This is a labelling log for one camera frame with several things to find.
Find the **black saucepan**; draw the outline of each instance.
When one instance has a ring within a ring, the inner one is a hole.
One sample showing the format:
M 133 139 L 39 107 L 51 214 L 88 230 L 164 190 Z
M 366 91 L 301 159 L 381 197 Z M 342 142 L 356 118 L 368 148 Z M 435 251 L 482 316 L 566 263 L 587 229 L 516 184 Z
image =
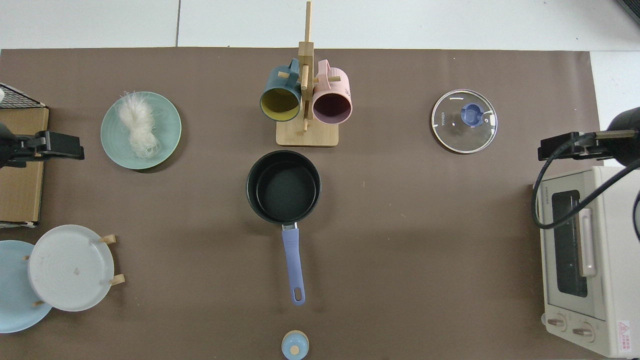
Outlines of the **black saucepan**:
M 246 196 L 264 220 L 282 225 L 291 301 L 305 303 L 298 222 L 314 209 L 321 192 L 320 175 L 306 157 L 280 150 L 261 157 L 249 171 Z

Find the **blue mug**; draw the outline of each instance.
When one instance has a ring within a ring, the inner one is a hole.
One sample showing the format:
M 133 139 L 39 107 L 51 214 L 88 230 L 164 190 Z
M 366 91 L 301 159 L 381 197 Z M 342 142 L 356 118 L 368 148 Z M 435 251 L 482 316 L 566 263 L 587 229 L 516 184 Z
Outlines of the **blue mug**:
M 300 63 L 296 58 L 289 66 L 271 70 L 260 97 L 260 109 L 265 115 L 275 121 L 289 121 L 298 116 L 302 99 L 299 77 Z

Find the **warning label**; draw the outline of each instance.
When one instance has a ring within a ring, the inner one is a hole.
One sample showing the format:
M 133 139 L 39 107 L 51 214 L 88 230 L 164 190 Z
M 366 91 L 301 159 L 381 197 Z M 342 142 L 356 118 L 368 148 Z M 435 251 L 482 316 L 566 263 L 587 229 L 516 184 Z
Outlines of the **warning label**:
M 621 352 L 631 352 L 631 328 L 628 320 L 618 321 L 618 343 Z

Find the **mug handle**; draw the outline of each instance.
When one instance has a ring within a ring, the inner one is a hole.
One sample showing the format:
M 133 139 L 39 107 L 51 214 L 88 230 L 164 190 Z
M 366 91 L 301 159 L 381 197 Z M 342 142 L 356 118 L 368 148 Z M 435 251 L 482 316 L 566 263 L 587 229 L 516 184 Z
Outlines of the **mug handle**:
M 329 60 L 320 60 L 318 63 L 318 84 L 322 84 L 327 88 L 331 88 L 331 83 L 329 82 L 329 70 L 331 67 L 329 66 Z
M 300 61 L 298 59 L 291 59 L 289 64 L 289 78 L 287 79 L 287 87 L 292 88 L 296 85 L 298 77 L 300 76 Z

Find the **small blue container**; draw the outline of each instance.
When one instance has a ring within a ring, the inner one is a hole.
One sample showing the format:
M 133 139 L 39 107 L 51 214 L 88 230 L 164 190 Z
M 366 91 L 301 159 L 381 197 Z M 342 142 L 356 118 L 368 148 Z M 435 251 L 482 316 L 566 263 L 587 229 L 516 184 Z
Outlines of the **small blue container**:
M 309 353 L 309 338 L 299 330 L 289 331 L 282 339 L 282 353 L 288 360 L 301 360 Z

